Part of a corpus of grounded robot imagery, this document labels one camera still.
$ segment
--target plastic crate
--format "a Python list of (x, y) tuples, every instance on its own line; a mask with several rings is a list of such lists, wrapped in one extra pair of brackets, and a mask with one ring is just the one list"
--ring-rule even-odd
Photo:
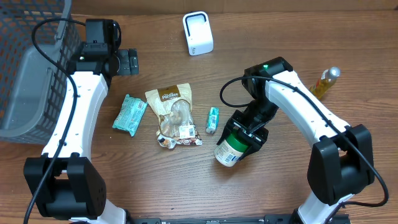
[[(0, 140), (46, 144), (57, 123), (67, 77), (32, 45), (44, 19), (70, 18), (71, 0), (0, 0)], [(65, 68), (80, 37), (74, 24), (50, 22), (36, 34), (44, 52)]]

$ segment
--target wooden table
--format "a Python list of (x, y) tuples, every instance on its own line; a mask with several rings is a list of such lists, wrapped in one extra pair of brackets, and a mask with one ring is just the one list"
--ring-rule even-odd
[[(121, 25), (121, 48), (137, 48), (140, 65), (139, 75), (112, 80), (93, 138), (92, 162), (115, 205), (137, 218), (250, 217), (292, 213), (300, 206), (310, 193), (311, 150), (282, 111), (266, 126), (268, 141), (258, 153), (232, 168), (213, 157), (234, 111), (218, 97), (222, 85), (245, 68), (283, 56), (306, 86), (325, 69), (341, 68), (323, 103), (351, 125), (370, 130), (375, 166), (391, 193), (382, 208), (350, 206), (341, 212), (349, 213), (353, 223), (397, 222), (397, 11), (210, 14), (214, 51), (195, 57), (188, 55), (182, 16), (108, 17)], [(125, 94), (145, 99), (145, 91), (178, 83), (191, 84), (192, 115), (203, 146), (161, 148), (150, 108), (135, 137), (111, 128)], [(233, 103), (251, 100), (238, 83), (225, 95)], [(211, 106), (220, 107), (220, 123), (214, 135), (207, 135)], [(0, 147), (0, 223), (22, 223), (31, 198), (22, 168), (26, 157), (39, 156), (43, 146), (2, 142)], [(380, 201), (380, 185), (375, 182), (354, 199)], [(35, 208), (30, 223), (63, 222), (42, 218)]]

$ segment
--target yellow bottle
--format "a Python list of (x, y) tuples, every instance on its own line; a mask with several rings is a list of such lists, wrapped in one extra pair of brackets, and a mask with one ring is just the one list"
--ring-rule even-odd
[(310, 92), (320, 100), (326, 91), (336, 83), (339, 76), (340, 69), (338, 67), (326, 69), (322, 77), (318, 79), (317, 84), (310, 87)]

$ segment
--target green lid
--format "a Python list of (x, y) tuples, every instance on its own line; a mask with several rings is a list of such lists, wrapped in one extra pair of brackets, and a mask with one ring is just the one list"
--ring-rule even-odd
[(245, 140), (243, 140), (242, 138), (240, 138), (237, 134), (237, 130), (234, 130), (227, 138), (226, 138), (226, 142), (228, 142), (228, 144), (234, 148), (235, 150), (239, 151), (239, 152), (245, 152), (248, 149), (248, 145), (246, 145), (247, 143), (245, 142)]

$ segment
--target bottle cap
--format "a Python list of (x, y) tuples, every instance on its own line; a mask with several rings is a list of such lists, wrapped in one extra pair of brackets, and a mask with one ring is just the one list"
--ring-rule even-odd
[(331, 67), (328, 71), (329, 78), (336, 79), (340, 76), (340, 69), (338, 67)]
[(237, 130), (234, 130), (227, 138), (226, 142), (239, 152), (245, 152), (248, 149), (247, 143), (238, 136)]

